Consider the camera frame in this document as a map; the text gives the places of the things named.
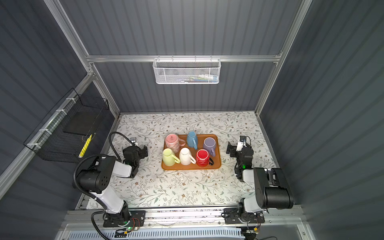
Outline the light green mug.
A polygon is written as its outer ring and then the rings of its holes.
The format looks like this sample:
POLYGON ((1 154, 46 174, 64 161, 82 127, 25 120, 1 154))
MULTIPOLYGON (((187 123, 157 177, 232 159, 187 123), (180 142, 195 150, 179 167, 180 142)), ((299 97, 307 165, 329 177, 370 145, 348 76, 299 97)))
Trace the light green mug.
POLYGON ((181 160, 175 155, 173 150, 169 148, 163 150, 162 159, 163 163, 168 167, 181 163, 181 160))

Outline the white mug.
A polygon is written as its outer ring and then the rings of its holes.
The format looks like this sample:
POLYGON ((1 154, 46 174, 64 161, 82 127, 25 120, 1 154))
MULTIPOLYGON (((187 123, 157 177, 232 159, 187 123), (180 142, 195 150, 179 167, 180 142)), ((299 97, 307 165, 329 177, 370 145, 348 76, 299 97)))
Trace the white mug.
POLYGON ((182 148, 179 152, 179 159, 184 166, 190 164, 196 164, 195 158, 192 156, 191 151, 188 148, 182 148))

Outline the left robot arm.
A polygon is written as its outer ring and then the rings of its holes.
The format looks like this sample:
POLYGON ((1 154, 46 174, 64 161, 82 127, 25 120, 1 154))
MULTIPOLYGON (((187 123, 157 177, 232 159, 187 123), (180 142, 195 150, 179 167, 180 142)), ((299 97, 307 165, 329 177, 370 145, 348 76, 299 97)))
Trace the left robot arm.
POLYGON ((130 222, 128 204, 118 197, 110 186, 112 176, 133 179, 140 166, 140 160, 148 156, 147 146, 129 146, 123 150, 124 161, 115 156, 92 155, 81 160, 73 175, 74 186, 103 207, 106 220, 124 225, 130 222))

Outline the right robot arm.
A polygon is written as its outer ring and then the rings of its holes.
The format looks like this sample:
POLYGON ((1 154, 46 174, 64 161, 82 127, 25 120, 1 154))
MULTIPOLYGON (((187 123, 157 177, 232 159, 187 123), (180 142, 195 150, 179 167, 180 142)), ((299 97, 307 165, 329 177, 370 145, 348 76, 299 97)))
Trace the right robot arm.
POLYGON ((226 153, 236 158, 236 178, 254 185, 251 195, 242 198, 234 210, 225 209, 223 216, 227 224, 263 223, 264 210, 293 207, 294 197, 282 169, 253 167, 254 150, 247 142, 240 141, 236 146, 228 143, 226 153))

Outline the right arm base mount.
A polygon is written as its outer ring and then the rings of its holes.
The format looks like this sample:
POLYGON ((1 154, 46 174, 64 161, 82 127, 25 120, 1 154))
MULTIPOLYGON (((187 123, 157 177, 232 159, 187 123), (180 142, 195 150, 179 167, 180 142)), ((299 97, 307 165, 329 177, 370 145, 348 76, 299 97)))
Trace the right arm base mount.
POLYGON ((263 212, 260 213, 247 213, 238 208, 225 208, 221 213, 227 225, 233 224, 256 224, 260 225, 265 223, 263 212))

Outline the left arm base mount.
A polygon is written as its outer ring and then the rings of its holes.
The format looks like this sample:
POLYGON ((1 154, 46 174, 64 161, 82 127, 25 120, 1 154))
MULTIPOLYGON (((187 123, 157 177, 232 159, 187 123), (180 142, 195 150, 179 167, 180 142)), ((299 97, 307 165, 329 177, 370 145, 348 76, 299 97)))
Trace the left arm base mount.
POLYGON ((104 228, 128 228, 141 227, 144 225, 146 211, 129 211, 119 214, 104 214, 104 228))

